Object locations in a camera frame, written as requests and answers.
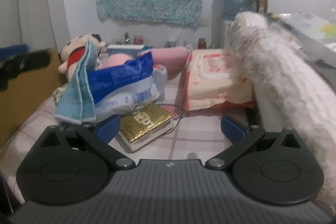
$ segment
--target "wet wipes package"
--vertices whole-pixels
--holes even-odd
[[[127,114],[159,97],[153,80],[153,59],[149,52],[122,66],[87,74],[97,120],[112,114]]]

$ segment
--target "barcode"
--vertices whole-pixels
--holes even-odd
[[[143,102],[149,100],[151,98],[151,95],[152,94],[151,94],[150,89],[137,93],[137,94],[133,94],[132,95],[133,105],[142,104]]]

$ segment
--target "white fuzzy pillow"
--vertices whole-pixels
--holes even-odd
[[[230,32],[231,50],[243,59],[253,81],[274,91],[272,97],[324,171],[317,203],[336,215],[336,95],[295,55],[288,40],[263,24],[263,17],[244,14],[236,17]]]

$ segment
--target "metal screw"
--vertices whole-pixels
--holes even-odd
[[[213,167],[222,167],[225,164],[224,160],[218,158],[212,158],[208,162]]]
[[[23,70],[24,67],[25,67],[25,65],[26,65],[25,62],[22,61],[21,64],[19,65],[19,69],[20,69],[20,70]]]
[[[115,163],[121,167],[128,167],[132,165],[133,161],[127,158],[121,158],[121,159],[117,159]]]

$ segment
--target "checkered bed sheet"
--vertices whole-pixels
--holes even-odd
[[[169,76],[165,87],[165,103],[182,105],[184,77],[181,75],[183,74],[178,73]],[[44,129],[56,124],[54,111],[55,105],[50,97],[20,126],[0,152],[0,171],[21,203],[24,200],[16,184],[16,170]],[[119,136],[110,145],[136,163],[140,159],[200,159],[204,164],[231,145],[221,132],[221,117],[225,114],[247,125],[243,109],[197,110],[184,117],[172,133],[158,138],[135,153],[128,149]]]

